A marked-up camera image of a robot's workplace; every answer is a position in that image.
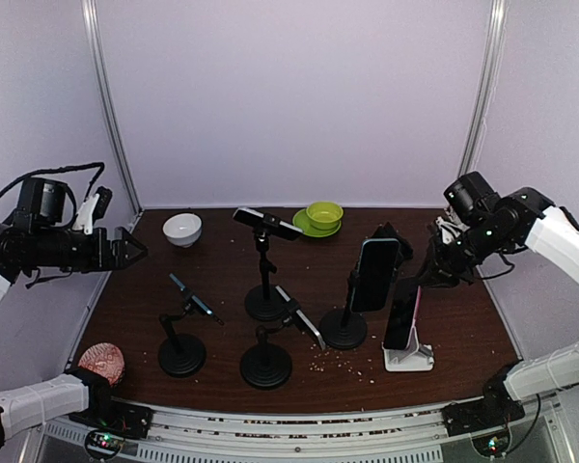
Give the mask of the pink cased smartphone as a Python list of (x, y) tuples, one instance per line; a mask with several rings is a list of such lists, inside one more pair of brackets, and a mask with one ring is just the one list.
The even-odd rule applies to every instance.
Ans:
[(408, 347), (420, 299), (421, 286), (417, 278), (398, 281), (385, 331), (383, 342), (385, 349), (405, 350)]

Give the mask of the large black smartphone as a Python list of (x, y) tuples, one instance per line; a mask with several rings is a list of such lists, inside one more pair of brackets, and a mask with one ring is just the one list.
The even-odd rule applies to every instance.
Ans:
[(412, 260), (414, 257), (414, 249), (410, 242), (404, 238), (400, 232), (390, 223), (380, 224), (375, 232), (372, 234), (373, 239), (392, 238), (399, 243), (398, 262), (405, 262)]

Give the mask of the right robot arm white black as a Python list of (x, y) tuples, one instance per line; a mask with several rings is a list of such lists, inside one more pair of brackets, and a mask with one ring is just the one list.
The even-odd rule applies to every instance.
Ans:
[[(478, 172), (459, 177), (444, 192), (449, 206), (429, 230), (426, 258), (417, 278), (423, 287), (471, 285), (488, 257), (531, 251), (555, 264), (579, 285), (579, 224), (563, 206), (532, 187), (502, 197)], [(579, 341), (530, 361), (500, 369), (482, 398), (447, 407), (448, 418), (476, 417), (492, 426), (514, 416), (532, 395), (579, 385)]]

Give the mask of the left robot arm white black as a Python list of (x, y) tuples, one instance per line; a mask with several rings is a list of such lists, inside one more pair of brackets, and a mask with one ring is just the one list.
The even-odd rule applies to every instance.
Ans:
[[(56, 268), (68, 275), (127, 269), (143, 259), (147, 247), (123, 227), (108, 238), (97, 227), (111, 200), (100, 187), (79, 206), (71, 221), (62, 222), (70, 187), (41, 177), (21, 178), (17, 205), (0, 223), (0, 303), (22, 274)], [(120, 417), (111, 400), (109, 379), (86, 368), (71, 368), (57, 377), (0, 392), (0, 449), (22, 430), (71, 413), (83, 414), (99, 428), (113, 426)]]

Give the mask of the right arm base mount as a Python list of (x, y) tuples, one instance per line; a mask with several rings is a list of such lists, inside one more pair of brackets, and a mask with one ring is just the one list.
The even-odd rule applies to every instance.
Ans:
[(514, 401), (500, 403), (485, 397), (463, 403), (451, 403), (445, 406), (441, 413), (450, 437), (506, 426), (525, 417), (521, 404)]

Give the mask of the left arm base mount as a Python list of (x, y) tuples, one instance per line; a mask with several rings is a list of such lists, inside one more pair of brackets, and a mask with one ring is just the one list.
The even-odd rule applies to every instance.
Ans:
[(148, 437), (153, 411), (150, 407), (135, 405), (114, 398), (93, 402), (86, 410), (68, 414), (73, 422), (100, 428), (127, 439)]

